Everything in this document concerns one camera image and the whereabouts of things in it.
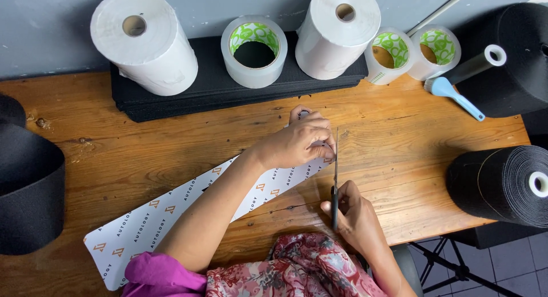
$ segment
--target blue brush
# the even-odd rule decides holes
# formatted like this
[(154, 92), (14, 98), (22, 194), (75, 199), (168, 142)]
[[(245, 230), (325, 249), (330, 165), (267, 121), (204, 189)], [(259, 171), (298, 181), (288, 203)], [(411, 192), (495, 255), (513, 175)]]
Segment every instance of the blue brush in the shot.
[(449, 80), (443, 76), (426, 80), (424, 82), (424, 89), (431, 92), (434, 96), (453, 98), (457, 104), (460, 104), (464, 110), (467, 110), (468, 113), (480, 122), (485, 119), (485, 115), (469, 102), (468, 99), (456, 92), (451, 83), (449, 83)]

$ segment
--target green printed tape core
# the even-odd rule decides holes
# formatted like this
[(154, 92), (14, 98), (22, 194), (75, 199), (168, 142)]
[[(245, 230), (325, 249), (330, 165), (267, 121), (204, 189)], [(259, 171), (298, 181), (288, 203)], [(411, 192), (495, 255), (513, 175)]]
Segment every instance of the green printed tape core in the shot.
[(278, 57), (278, 36), (266, 25), (259, 22), (250, 22), (235, 28), (232, 35), (230, 35), (230, 53), (234, 55), (236, 49), (248, 41), (258, 41), (266, 44), (274, 52), (274, 56)]
[(420, 44), (424, 44), (434, 52), (436, 64), (445, 65), (455, 58), (455, 43), (451, 36), (438, 29), (432, 29), (422, 34)]
[(373, 47), (381, 47), (388, 51), (394, 59), (394, 69), (407, 64), (409, 60), (409, 48), (403, 39), (390, 32), (381, 33), (373, 40)]

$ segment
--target gray wall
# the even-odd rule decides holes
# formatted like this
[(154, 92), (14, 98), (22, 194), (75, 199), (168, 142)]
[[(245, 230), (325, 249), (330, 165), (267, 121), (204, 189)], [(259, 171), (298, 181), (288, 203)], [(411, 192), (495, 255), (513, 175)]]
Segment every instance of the gray wall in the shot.
[[(101, 0), (0, 0), (0, 80), (106, 70), (89, 22)], [(240, 15), (270, 16), (297, 29), (310, 0), (167, 0), (188, 38), (221, 35)], [(413, 28), (448, 0), (377, 0), (382, 26)], [(492, 7), (527, 0), (462, 0), (434, 23), (454, 27)]]

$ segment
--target scissors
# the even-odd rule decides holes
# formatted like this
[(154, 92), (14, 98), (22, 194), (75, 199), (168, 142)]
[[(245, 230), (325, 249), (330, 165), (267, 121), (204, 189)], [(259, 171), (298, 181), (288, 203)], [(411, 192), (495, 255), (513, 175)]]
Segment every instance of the scissors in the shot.
[[(335, 148), (339, 151), (339, 127), (337, 127), (337, 142)], [(339, 164), (339, 153), (335, 155), (335, 185), (331, 187), (331, 227), (337, 230), (337, 214), (339, 211), (339, 189), (337, 188), (337, 165)]]

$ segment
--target hand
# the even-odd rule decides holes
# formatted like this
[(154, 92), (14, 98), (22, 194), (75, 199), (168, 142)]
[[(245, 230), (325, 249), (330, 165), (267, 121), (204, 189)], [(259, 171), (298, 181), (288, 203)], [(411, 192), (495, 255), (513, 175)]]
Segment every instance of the hand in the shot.
[[(331, 202), (320, 207), (331, 217)], [(348, 244), (360, 252), (367, 261), (379, 252), (389, 250), (373, 204), (360, 194), (356, 184), (349, 180), (339, 188), (337, 230)]]
[[(302, 111), (312, 110), (298, 105), (289, 114), (288, 127), (269, 135), (250, 148), (265, 170), (297, 167), (318, 157), (335, 157), (335, 139), (329, 119), (323, 118), (319, 112), (312, 112), (299, 119)], [(325, 141), (332, 148), (311, 146), (316, 141)]]

